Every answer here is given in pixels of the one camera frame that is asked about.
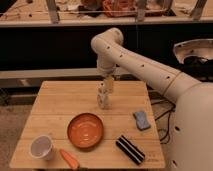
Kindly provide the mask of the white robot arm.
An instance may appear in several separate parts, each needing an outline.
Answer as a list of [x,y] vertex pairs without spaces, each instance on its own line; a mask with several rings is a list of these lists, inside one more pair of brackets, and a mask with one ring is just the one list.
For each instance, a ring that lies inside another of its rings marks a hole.
[[134,53],[123,41],[117,28],[92,38],[101,75],[120,66],[176,105],[170,171],[213,171],[213,83]]

